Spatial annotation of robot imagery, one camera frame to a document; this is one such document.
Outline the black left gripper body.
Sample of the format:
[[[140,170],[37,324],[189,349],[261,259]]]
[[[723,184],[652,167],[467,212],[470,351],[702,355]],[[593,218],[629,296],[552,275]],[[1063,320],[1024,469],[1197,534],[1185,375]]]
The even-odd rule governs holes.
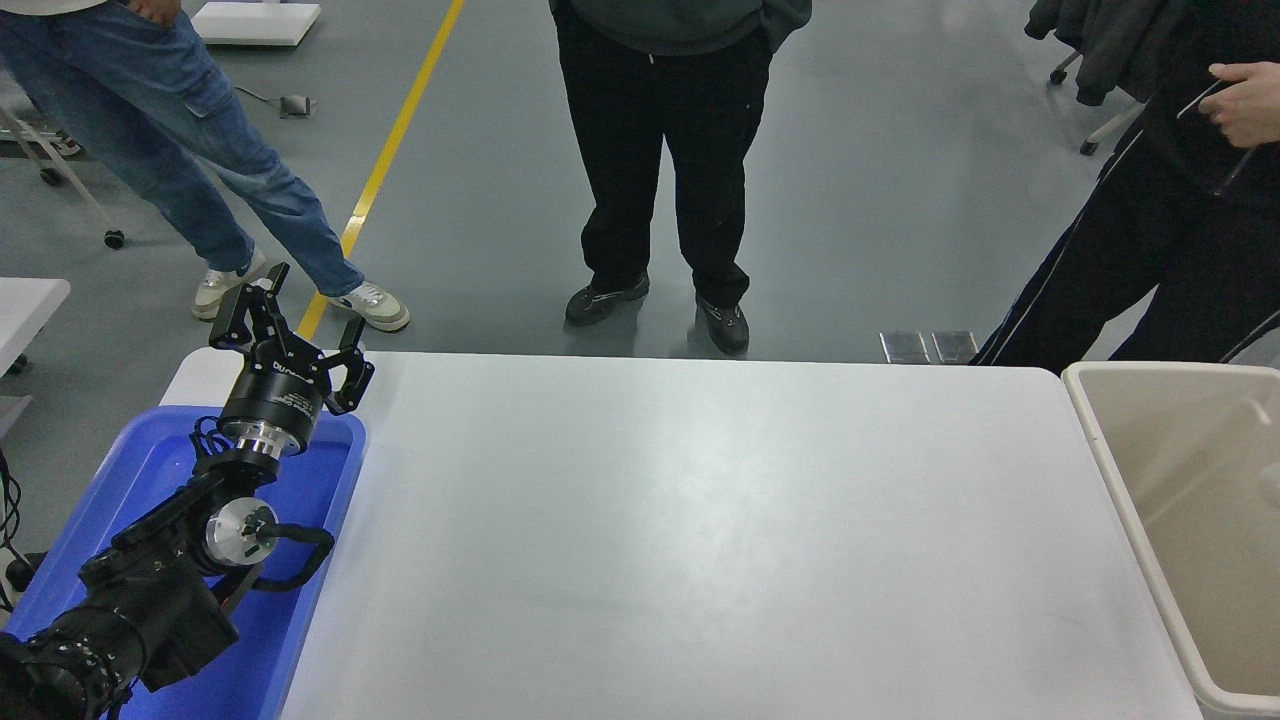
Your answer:
[[[311,436],[323,396],[300,375],[247,360],[220,414],[220,432],[237,425],[266,424],[289,436]]]

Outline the person's hand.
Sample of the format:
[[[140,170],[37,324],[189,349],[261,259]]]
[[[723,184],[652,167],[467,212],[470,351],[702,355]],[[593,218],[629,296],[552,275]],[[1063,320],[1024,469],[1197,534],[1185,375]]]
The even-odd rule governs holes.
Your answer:
[[[1215,63],[1210,74],[1226,87],[1203,99],[1198,109],[1235,149],[1279,141],[1279,64]]]

